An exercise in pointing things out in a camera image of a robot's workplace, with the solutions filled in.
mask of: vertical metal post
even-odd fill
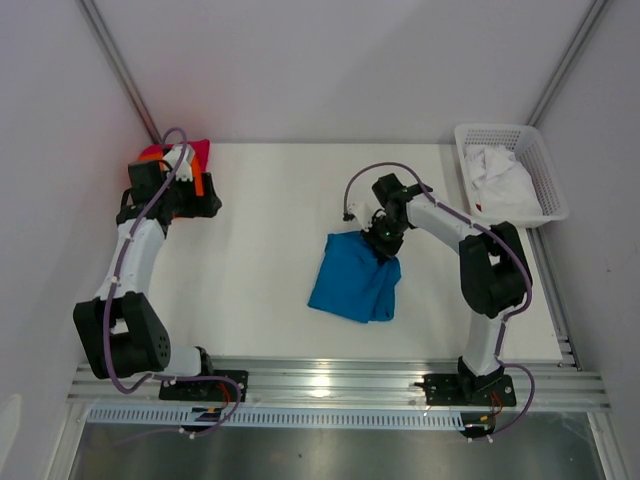
[[[140,90],[136,85],[131,73],[129,72],[129,68],[122,58],[122,54],[118,50],[118,46],[116,45],[113,37],[111,36],[111,32],[107,27],[107,24],[104,22],[102,18],[102,14],[94,0],[77,0],[78,6],[80,10],[84,14],[85,19],[87,20],[87,24],[91,31],[93,32],[96,41],[100,45],[102,52],[104,53],[113,73],[115,73],[122,89],[125,94],[131,101],[131,105],[136,111],[138,118],[142,122],[142,125],[147,130],[147,134],[153,143],[159,144],[162,142],[162,136],[156,127],[151,114],[149,113],[149,109],[144,103],[142,99],[142,95],[140,94]]]
[[[586,15],[582,19],[571,43],[567,47],[560,63],[556,67],[553,75],[547,82],[540,99],[536,103],[533,112],[527,120],[527,125],[538,128],[542,118],[549,110],[549,107],[564,86],[571,71],[578,63],[580,56],[584,53],[587,43],[598,28],[600,21],[604,17],[607,8],[613,0],[594,0]]]

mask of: blue towel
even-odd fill
[[[393,318],[400,262],[378,264],[360,232],[329,234],[309,307],[361,323]]]

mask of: white basket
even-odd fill
[[[490,223],[508,221],[516,227],[535,228],[552,220],[564,220],[569,216],[569,206],[560,187],[558,174],[538,130],[522,125],[468,123],[456,127],[455,137],[464,188],[474,217]],[[516,159],[531,175],[538,202],[542,207],[542,215],[496,218],[478,210],[475,202],[471,201],[472,185],[467,172],[467,162],[464,160],[468,145],[504,145],[512,150]]]

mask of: white cloth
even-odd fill
[[[529,172],[503,145],[469,145],[467,172],[482,213],[491,216],[542,215]]]

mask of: white wall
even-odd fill
[[[106,272],[147,139],[73,1],[3,2],[0,65],[0,403],[23,395],[2,478],[27,480],[80,358],[73,304]]]
[[[572,209],[545,229],[580,359],[640,476],[640,2],[615,0],[542,132]]]
[[[99,2],[159,127],[220,141],[450,141],[522,123],[590,0]]]

